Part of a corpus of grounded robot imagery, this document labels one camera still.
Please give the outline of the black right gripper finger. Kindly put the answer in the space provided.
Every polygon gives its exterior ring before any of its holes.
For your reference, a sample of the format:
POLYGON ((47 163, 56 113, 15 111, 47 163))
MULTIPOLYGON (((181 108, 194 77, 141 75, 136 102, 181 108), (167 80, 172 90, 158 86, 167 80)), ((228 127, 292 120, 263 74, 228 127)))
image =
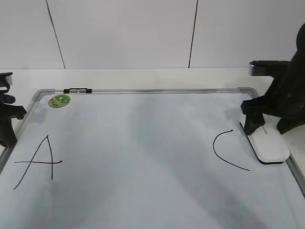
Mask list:
POLYGON ((262 113, 248 112, 244 116, 242 127, 246 135, 251 135, 264 124, 265 124, 265 120, 262 113))
POLYGON ((305 118, 304 117, 298 117, 298 118, 281 118, 279 122, 276 125, 277 130, 280 134, 285 134, 289 132, 290 130, 297 128, 299 126, 302 126, 305 124, 305 118))

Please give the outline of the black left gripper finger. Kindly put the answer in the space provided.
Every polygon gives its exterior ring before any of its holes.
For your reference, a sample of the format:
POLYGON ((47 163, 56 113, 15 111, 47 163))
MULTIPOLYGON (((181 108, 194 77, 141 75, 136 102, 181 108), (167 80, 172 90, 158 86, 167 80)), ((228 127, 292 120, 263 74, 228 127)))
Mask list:
POLYGON ((17 143, 17 138, 12 128, 11 118, 0 121, 0 145, 3 147, 13 147, 17 143))

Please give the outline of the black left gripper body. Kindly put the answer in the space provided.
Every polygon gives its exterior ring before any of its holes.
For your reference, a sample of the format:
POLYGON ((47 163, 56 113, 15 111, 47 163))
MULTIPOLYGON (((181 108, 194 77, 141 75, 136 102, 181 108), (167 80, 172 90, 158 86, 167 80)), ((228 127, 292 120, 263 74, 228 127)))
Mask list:
POLYGON ((0 120, 4 121, 11 118, 21 120, 27 114, 23 106, 12 105, 16 102, 16 98, 12 95, 0 95, 0 120))

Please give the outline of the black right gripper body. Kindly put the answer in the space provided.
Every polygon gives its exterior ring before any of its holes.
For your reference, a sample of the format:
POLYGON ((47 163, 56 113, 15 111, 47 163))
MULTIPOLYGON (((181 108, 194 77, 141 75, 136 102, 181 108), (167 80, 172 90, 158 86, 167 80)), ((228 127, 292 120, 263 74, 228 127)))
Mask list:
POLYGON ((259 112, 281 118, 305 113, 305 56, 295 54, 286 72, 273 81, 264 95, 242 102, 243 114, 259 112))

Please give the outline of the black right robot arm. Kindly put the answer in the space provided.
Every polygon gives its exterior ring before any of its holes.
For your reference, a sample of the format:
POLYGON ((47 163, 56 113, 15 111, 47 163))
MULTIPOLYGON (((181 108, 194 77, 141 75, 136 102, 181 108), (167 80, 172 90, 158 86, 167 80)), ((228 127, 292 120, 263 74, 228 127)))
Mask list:
POLYGON ((251 135, 265 124, 263 115, 279 117, 276 125, 284 134, 305 123, 305 28, 296 37, 296 52, 290 61, 252 61, 251 76, 271 76, 264 95, 243 101, 244 131, 251 135))

